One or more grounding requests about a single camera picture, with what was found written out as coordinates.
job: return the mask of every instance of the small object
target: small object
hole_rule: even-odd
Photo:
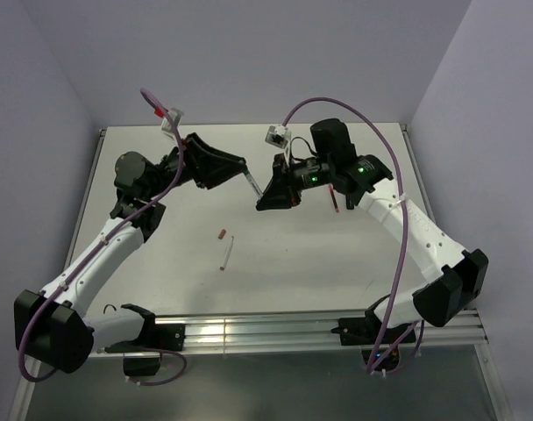
[[[233,248],[233,236],[231,236],[230,244],[228,245],[228,248],[225,249],[224,254],[224,261],[222,262],[222,266],[220,266],[220,270],[225,270],[225,268],[228,266],[228,260],[230,259],[231,249]]]
[[[117,307],[115,307],[114,305],[112,305],[112,304],[105,304],[105,306],[103,307],[103,314],[105,314],[105,312],[107,311],[107,309],[108,309],[109,307],[112,307],[112,309],[113,309],[114,311],[117,311]]]
[[[159,108],[156,108],[155,110],[153,110],[153,114],[155,114],[159,118],[164,118],[165,117],[165,114],[163,114],[163,112],[161,112],[161,110]]]
[[[335,198],[335,190],[333,189],[333,185],[332,184],[329,184],[329,193],[330,193],[330,198],[333,201],[333,207],[335,208],[335,212],[339,213],[340,210],[338,209],[337,199]]]
[[[372,353],[371,349],[362,350],[362,358],[364,360],[364,363],[367,364],[368,360],[370,359],[370,354]],[[376,360],[381,357],[381,354],[383,352],[377,352],[376,353]],[[374,372],[379,372],[383,374],[383,378],[386,377],[386,372],[395,370],[397,367],[399,367],[399,362],[401,361],[401,355],[399,354],[399,350],[395,348],[386,358],[381,362],[381,364],[372,370],[372,373],[370,375],[373,375]]]
[[[269,145],[285,149],[292,139],[292,132],[284,125],[271,125],[268,127],[265,142]]]
[[[296,136],[292,140],[290,140],[290,143],[288,145],[289,155],[290,155],[290,162],[294,162],[294,161],[304,162],[304,161],[307,160],[307,159],[303,159],[303,158],[296,158],[292,154],[292,145],[294,144],[294,140],[296,140],[296,139],[303,140],[303,142],[308,146],[309,153],[311,153],[311,156],[317,157],[317,152],[313,150],[313,148],[311,147],[309,142],[306,139],[304,139],[302,136]]]
[[[354,201],[349,196],[346,196],[346,209],[354,211]]]
[[[68,284],[66,283],[66,281],[61,281],[58,286],[60,288],[62,288],[64,291],[68,291]]]
[[[402,195],[399,196],[399,200],[395,203],[392,203],[389,205],[389,208],[391,208],[392,210],[395,209],[397,206],[401,206],[401,203],[402,202],[405,202],[407,200],[407,193],[403,193]]]
[[[181,110],[177,110],[175,108],[170,108],[169,110],[166,108],[166,110],[167,110],[167,114],[169,114],[171,119],[173,119],[175,127],[178,127],[184,113]],[[172,136],[174,134],[173,128],[169,124],[169,121],[166,118],[164,118],[165,116],[163,115],[163,113],[159,109],[156,109],[154,113],[159,118],[163,118],[163,120],[161,121],[161,131],[164,132],[168,136]]]

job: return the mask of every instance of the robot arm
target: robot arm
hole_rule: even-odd
[[[398,241],[402,239],[402,207],[409,215],[407,253],[420,268],[424,282],[395,298],[387,328],[392,329],[425,320],[444,326],[479,295],[488,259],[480,250],[468,253],[445,235],[407,197],[399,197],[391,171],[372,155],[358,156],[346,125],[335,118],[311,126],[316,156],[294,163],[290,136],[271,129],[266,142],[285,148],[274,156],[273,178],[257,202],[257,210],[291,209],[301,202],[301,192],[327,183],[346,195],[355,205],[373,216]],[[366,312],[367,343],[373,343],[387,308],[382,297]]]
[[[196,186],[202,189],[213,189],[239,174],[248,175],[245,159],[208,146],[195,133],[183,140],[183,147],[183,168],[179,166],[177,148],[158,165],[136,152],[125,153],[118,158],[114,181],[117,204],[97,238],[69,268],[39,293],[25,290],[16,299],[14,318],[17,348],[33,315],[58,288],[64,288],[64,291],[40,315],[25,346],[26,354],[65,373],[72,373],[94,349],[122,341],[129,341],[133,345],[148,344],[155,325],[155,315],[152,312],[126,304],[101,318],[86,318],[86,313],[115,270],[150,239],[166,208],[156,203],[126,223],[107,241],[108,234],[164,191],[177,171],[182,171],[177,186],[194,180]],[[63,280],[102,242],[104,246],[74,280],[65,285]]]

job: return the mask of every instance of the gray wall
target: gray wall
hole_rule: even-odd
[[[0,0],[0,419],[18,382],[13,300],[62,269],[94,144],[25,9]]]
[[[490,257],[479,308],[533,420],[533,0],[473,0],[412,123],[438,222]]]
[[[23,3],[99,125],[154,125],[139,86],[185,110],[186,123],[279,121],[317,95],[406,123],[470,0]]]

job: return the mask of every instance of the black bracket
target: black bracket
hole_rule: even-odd
[[[464,259],[430,285],[413,294],[413,303],[421,317],[436,327],[443,327],[462,311],[483,288],[488,258],[479,249],[463,252]]]
[[[124,357],[123,373],[128,377],[145,377],[158,374],[161,357]]]
[[[346,209],[349,211],[354,211],[354,199],[350,195],[346,195]]]
[[[25,328],[46,300],[45,296],[24,290],[13,304],[15,346],[19,349]],[[93,329],[66,303],[50,303],[32,330],[25,353],[37,360],[73,373],[93,348]]]
[[[136,343],[136,346],[144,348],[163,349],[166,351],[182,351],[185,342],[185,325],[183,324],[166,324],[153,325],[147,339],[143,342]],[[120,342],[118,344],[107,346],[106,353],[130,353],[132,352],[132,343]]]
[[[400,325],[393,329],[387,329],[382,344],[393,344],[408,328],[409,324]],[[366,318],[340,318],[338,327],[330,330],[340,336],[341,346],[373,345],[378,334],[368,325]],[[412,344],[416,342],[415,332],[412,331],[402,343]]]

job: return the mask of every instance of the purple cable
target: purple cable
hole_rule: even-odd
[[[127,223],[132,221],[134,218],[137,218],[142,212],[146,211],[150,207],[154,206],[159,200],[163,198],[171,189],[173,189],[177,182],[179,182],[179,179],[181,178],[183,163],[184,163],[184,151],[182,146],[182,139],[181,135],[179,134],[179,130],[177,129],[177,126],[175,125],[173,119],[171,116],[169,116],[169,113],[167,112],[167,109],[158,101],[158,99],[153,96],[147,89],[142,88],[140,90],[140,94],[142,94],[142,97],[155,109],[160,110],[163,113],[163,116],[167,119],[167,122],[171,125],[171,130],[173,131],[173,135],[175,136],[177,140],[177,147],[179,148],[179,168],[180,170],[177,170],[177,173],[175,174],[174,179],[171,181],[171,183],[167,186],[163,192],[161,192],[159,195],[157,195],[154,199],[152,199],[150,202],[148,202],[146,205],[141,207],[139,210],[131,214],[128,218],[125,218],[120,224],[118,224],[115,228],[113,228],[104,239],[104,242],[97,243],[95,247],[89,252],[87,256],[85,256],[85,259],[83,259],[77,267],[72,271],[72,273],[66,278],[64,281],[66,287],[77,277],[78,274],[81,273],[81,271],[93,260],[95,256],[103,249],[105,246],[105,242],[110,241],[116,234],[119,232]],[[21,375],[28,380],[29,382],[43,382],[44,380],[51,377],[54,373],[56,373],[56,368],[52,369],[49,373],[46,375],[42,375],[40,377],[35,377],[31,375],[27,368],[25,367],[25,348],[26,345],[29,343],[29,338],[31,337],[31,332],[34,328],[34,326],[39,321],[40,316],[42,313],[46,310],[46,308],[64,291],[63,287],[58,287],[52,295],[50,295],[45,302],[43,302],[39,309],[35,312],[35,314],[32,315],[31,320],[29,321],[29,324],[25,328],[25,332],[23,333],[23,336],[21,337],[21,342],[19,343],[19,352],[18,352],[18,365],[19,365],[19,371],[21,372]]]
[[[409,326],[409,328],[399,338],[397,338],[397,340],[392,345],[390,345],[389,348],[384,353],[380,355],[379,359],[374,362],[373,364],[374,368],[373,368],[373,371],[370,373],[370,375],[373,375],[374,373],[376,373],[376,371],[374,371],[375,368],[378,367],[381,364],[381,362],[384,361],[387,358],[387,356],[391,354],[391,352],[405,338],[407,338],[407,336],[415,329],[417,323],[418,322],[415,322],[411,326]],[[386,372],[387,375],[391,375],[391,374],[394,374],[394,373],[397,373],[403,370],[410,363],[410,361],[416,357],[416,354],[418,353],[418,349],[421,347],[421,343],[423,342],[423,334],[424,334],[424,320],[421,321],[421,331],[418,334],[418,339],[416,340],[415,347],[413,348],[413,351],[411,351],[409,357],[399,367],[396,367],[393,370],[387,371]]]
[[[393,151],[393,148],[391,145],[389,145],[389,142],[387,139],[381,134],[380,130],[361,112],[353,109],[350,105],[347,103],[343,103],[342,101],[338,101],[337,99],[328,98],[327,96],[316,96],[310,99],[306,99],[304,101],[301,101],[299,104],[294,107],[289,114],[284,118],[284,121],[282,122],[282,125],[286,126],[292,116],[304,105],[308,103],[318,103],[318,102],[326,102],[326,103],[334,103],[336,105],[340,105],[341,107],[347,109],[352,114],[360,118],[362,121],[364,121],[368,127],[370,127],[373,132],[380,138],[381,143],[383,143],[383,146],[386,147],[387,151],[389,152],[389,155],[391,156],[391,161],[393,162],[394,170],[395,170],[395,176],[397,178],[397,189],[399,192],[399,196],[402,196],[403,194],[403,179],[401,175],[401,169],[399,168],[399,161],[397,160],[397,156],[395,155],[395,152]],[[399,288],[399,281],[401,279],[401,272],[403,270],[403,265],[405,263],[405,257],[407,255],[407,240],[409,239],[409,218],[407,214],[407,205],[404,201],[401,201],[401,210],[402,210],[402,218],[403,218],[403,231],[402,231],[402,240],[401,240],[401,251],[399,252],[399,260],[397,261],[397,268],[395,269],[395,275],[393,278],[393,284],[391,286],[391,291],[389,293],[389,299],[387,302],[387,308],[385,315],[383,317],[383,320],[381,320],[381,328],[378,332],[378,336],[375,340],[375,343],[373,344],[372,352],[370,353],[370,357],[368,358],[368,363],[366,364],[366,369],[368,374],[373,373],[373,371],[381,364],[383,361],[383,358],[380,357],[378,360],[375,360],[376,354],[381,346],[381,342],[383,341],[383,336],[385,335],[387,324],[389,323],[389,319],[391,318],[391,311],[393,310],[393,304],[395,302],[395,297],[397,296],[397,290]],[[412,326],[410,326],[410,329],[412,330],[415,327],[416,323],[413,323]],[[418,352],[418,348],[420,346],[420,342],[422,340],[423,336],[423,325],[421,325],[421,332],[419,334],[419,341],[417,343],[417,346],[414,350],[414,353]],[[396,347],[398,347],[399,343],[401,342],[400,339],[397,339],[389,348],[387,354],[391,353]]]
[[[160,355],[166,354],[166,355],[173,355],[174,357],[179,358],[182,361],[182,367],[177,372],[176,375],[173,375],[165,380],[159,380],[156,382],[141,382],[141,381],[135,381],[131,377],[128,379],[129,382],[132,382],[134,384],[138,384],[139,386],[161,386],[163,384],[168,384],[172,382],[173,380],[177,380],[179,377],[181,377],[185,370],[187,369],[187,358],[182,353],[177,353],[176,351],[169,351],[166,349],[154,349],[154,348],[145,348],[143,346],[135,346],[135,348],[139,351],[143,351],[145,353],[159,353]]]

